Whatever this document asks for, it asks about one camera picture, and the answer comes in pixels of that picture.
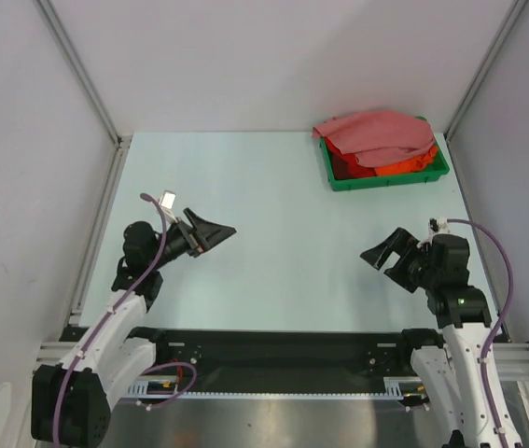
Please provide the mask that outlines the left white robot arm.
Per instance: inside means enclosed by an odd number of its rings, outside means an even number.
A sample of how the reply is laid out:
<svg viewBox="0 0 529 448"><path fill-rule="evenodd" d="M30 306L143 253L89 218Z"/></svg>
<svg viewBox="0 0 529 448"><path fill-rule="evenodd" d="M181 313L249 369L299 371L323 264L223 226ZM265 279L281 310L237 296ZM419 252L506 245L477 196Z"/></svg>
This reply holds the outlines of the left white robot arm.
<svg viewBox="0 0 529 448"><path fill-rule="evenodd" d="M55 364L33 375L31 435L56 447L97 447L112 410L145 371L161 373L170 349L154 336L138 334L144 316L160 294L160 268L182 255L197 258L228 240L236 230L185 209L174 217L158 206L162 224L155 231L136 221L123 232L111 297L104 313Z"/></svg>

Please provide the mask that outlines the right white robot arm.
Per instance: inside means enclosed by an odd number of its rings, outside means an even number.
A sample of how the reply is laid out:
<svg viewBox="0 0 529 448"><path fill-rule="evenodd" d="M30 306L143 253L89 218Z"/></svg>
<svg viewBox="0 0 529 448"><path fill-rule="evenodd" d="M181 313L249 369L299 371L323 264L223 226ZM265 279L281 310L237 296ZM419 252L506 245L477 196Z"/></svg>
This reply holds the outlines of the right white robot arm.
<svg viewBox="0 0 529 448"><path fill-rule="evenodd" d="M468 240L433 219L423 241L398 228L360 257L408 292L425 292L438 327L403 330L396 363L421 380L446 446L522 446L495 365L498 327L469 283Z"/></svg>

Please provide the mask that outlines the pink t shirt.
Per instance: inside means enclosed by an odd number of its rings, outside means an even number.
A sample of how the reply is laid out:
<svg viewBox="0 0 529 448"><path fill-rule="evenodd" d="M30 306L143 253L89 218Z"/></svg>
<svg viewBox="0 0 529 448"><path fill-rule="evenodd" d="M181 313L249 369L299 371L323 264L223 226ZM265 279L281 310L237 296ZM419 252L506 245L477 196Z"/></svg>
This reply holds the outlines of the pink t shirt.
<svg viewBox="0 0 529 448"><path fill-rule="evenodd" d="M388 109L329 119L313 127L313 137L343 160L369 168L425 154L435 141L427 121Z"/></svg>

